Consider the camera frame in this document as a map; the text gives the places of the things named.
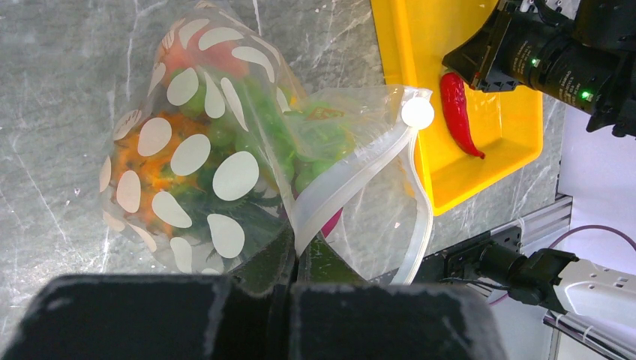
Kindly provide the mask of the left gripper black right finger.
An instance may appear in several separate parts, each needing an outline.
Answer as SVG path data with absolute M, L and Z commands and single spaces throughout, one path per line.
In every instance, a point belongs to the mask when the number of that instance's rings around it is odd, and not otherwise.
M 289 359 L 506 359 L 492 311 L 466 286 L 313 283 L 288 255 Z

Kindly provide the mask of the red toy chili pepper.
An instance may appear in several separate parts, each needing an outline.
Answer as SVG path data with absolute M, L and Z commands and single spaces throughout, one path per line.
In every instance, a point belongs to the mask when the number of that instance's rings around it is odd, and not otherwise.
M 441 76 L 439 87 L 445 123 L 455 144 L 465 154 L 485 159 L 485 153 L 477 149 L 471 136 L 464 81 L 448 72 Z

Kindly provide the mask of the yellow plastic tray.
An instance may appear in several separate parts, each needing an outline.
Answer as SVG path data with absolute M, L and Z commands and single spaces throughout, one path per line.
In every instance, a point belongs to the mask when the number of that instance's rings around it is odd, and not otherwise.
M 487 20 L 494 1 L 373 1 L 371 4 L 385 81 L 432 91 L 433 123 L 418 134 L 415 167 L 441 215 L 534 161 L 543 148 L 542 96 L 514 91 L 466 91 L 469 128 L 484 159 L 464 153 L 443 116 L 443 56 L 468 40 Z

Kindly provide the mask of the clear zip top bag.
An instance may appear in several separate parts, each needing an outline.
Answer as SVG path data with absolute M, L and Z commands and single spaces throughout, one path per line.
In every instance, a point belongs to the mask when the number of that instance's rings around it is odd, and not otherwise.
M 185 274 L 255 292 L 289 252 L 310 279 L 409 284 L 433 209 L 414 161 L 432 93 L 305 93 L 276 46 L 210 1 L 174 22 L 112 132 L 104 222 Z

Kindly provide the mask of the green toy grapes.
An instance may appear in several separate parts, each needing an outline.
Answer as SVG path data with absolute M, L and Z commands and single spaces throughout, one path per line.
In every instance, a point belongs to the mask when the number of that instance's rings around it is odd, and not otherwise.
M 201 73 L 197 78 L 199 85 L 196 93 L 179 107 L 179 133 L 183 137 L 188 137 L 194 131 L 205 131 L 211 143 L 212 155 L 202 169 L 186 178 L 177 178 L 169 192 L 174 195 L 195 192 L 210 194 L 213 172 L 225 157 L 241 151 L 252 152 L 257 163 L 265 168 L 267 179 L 273 180 L 271 169 L 258 150 L 257 136 L 245 132 L 228 103 L 225 103 L 225 113 L 220 118 L 211 118 L 206 114 L 206 83 Z M 282 156 L 285 163 L 283 170 L 286 177 L 292 178 L 293 161 L 300 160 L 302 156 L 298 154 L 290 132 L 284 127 L 277 100 L 270 98 L 272 87 L 263 85 L 262 81 L 254 76 L 245 76 L 237 79 L 234 89 L 245 106 L 249 105 L 250 100 L 255 102 L 256 113 L 249 109 L 243 111 L 245 123 L 250 124 L 256 119 L 263 120 L 265 132 L 274 138 L 275 151 Z

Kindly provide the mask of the purple toy sweet potato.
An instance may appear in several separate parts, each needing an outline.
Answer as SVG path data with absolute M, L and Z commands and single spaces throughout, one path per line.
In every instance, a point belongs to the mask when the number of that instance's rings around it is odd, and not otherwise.
M 340 208 L 331 218 L 322 226 L 321 233 L 326 238 L 333 231 L 341 218 L 343 209 Z

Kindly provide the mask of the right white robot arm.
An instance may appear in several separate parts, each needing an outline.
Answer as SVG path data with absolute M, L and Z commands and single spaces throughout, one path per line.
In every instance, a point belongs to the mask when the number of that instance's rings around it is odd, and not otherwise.
M 589 115 L 586 130 L 610 128 L 615 137 L 635 135 L 635 3 L 581 1 L 568 18 L 535 1 L 499 1 L 485 24 L 446 54 L 440 80 L 442 113 L 462 151 L 477 158 L 470 133 L 465 88 L 509 92 L 523 85 Z M 569 312 L 635 324 L 635 283 L 553 248 L 530 256 L 493 245 L 480 254 L 479 275 L 508 296 L 559 314 Z

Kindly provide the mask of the toy peach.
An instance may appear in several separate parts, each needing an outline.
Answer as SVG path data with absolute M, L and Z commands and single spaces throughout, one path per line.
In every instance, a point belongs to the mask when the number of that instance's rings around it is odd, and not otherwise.
M 206 50 L 200 50 L 198 42 L 203 33 L 203 30 L 196 32 L 185 49 L 177 31 L 169 30 L 157 47 L 154 61 L 164 63 L 169 74 L 195 66 L 208 66 L 239 79 L 249 74 L 249 66 L 231 55 L 236 45 L 233 41 L 218 43 Z

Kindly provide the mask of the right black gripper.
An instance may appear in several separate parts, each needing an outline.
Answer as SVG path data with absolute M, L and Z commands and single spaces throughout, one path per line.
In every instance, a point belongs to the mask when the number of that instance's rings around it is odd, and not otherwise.
M 581 1 L 574 19 L 534 1 L 499 1 L 442 63 L 471 89 L 524 85 L 589 114 L 589 132 L 635 135 L 635 2 Z

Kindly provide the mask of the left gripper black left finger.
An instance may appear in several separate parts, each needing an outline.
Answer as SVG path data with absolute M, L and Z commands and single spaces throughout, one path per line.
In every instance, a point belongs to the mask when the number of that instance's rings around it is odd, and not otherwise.
M 294 235 L 229 274 L 72 274 L 34 298 L 4 359 L 279 359 Z

